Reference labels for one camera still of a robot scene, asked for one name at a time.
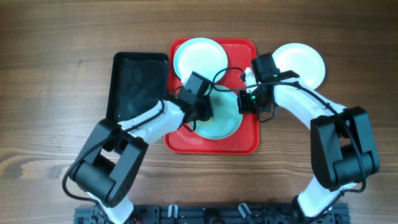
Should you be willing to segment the light blue plate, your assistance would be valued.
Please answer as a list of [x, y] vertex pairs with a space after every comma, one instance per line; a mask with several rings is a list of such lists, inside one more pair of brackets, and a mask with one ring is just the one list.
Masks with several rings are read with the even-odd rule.
[[216, 85], [210, 93], [213, 116], [208, 121], [197, 121], [194, 130], [205, 139], [219, 140], [232, 135], [241, 125], [243, 115], [238, 111], [237, 95], [228, 88]]
[[228, 66], [227, 54], [222, 46], [207, 38], [194, 38], [184, 42], [174, 54], [174, 71], [183, 85], [192, 72], [212, 81]]

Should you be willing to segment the light blue plate top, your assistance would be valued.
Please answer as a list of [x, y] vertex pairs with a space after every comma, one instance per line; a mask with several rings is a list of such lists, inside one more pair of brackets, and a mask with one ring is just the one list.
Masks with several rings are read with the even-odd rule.
[[207, 38], [194, 38], [184, 42], [174, 54], [174, 71], [183, 85], [192, 72], [212, 81], [228, 66], [227, 54], [222, 46]]

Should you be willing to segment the white plate with stain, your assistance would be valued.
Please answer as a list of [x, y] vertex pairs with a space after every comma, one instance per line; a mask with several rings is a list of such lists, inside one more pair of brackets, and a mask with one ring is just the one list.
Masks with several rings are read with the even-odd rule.
[[326, 66], [321, 55], [312, 47], [301, 43], [289, 43], [272, 53], [281, 72], [292, 70], [300, 76], [306, 86], [315, 90], [323, 83]]

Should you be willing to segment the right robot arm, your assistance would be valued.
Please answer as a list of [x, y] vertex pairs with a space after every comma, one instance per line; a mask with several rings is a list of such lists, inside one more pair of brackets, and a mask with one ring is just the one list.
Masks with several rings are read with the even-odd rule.
[[296, 195], [286, 217], [292, 223], [323, 218], [345, 194], [360, 194], [379, 170], [368, 113], [360, 106], [336, 104], [301, 78], [276, 77], [238, 91], [238, 108], [256, 111], [270, 105], [291, 112], [310, 130], [313, 178]]

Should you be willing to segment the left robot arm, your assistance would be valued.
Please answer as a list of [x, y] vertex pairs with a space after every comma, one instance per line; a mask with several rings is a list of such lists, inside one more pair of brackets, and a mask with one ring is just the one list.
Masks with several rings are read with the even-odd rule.
[[93, 202], [106, 223], [126, 223], [134, 205], [127, 193], [148, 147], [191, 121], [212, 117], [210, 97], [169, 94], [139, 116], [101, 120], [62, 179], [75, 200]]

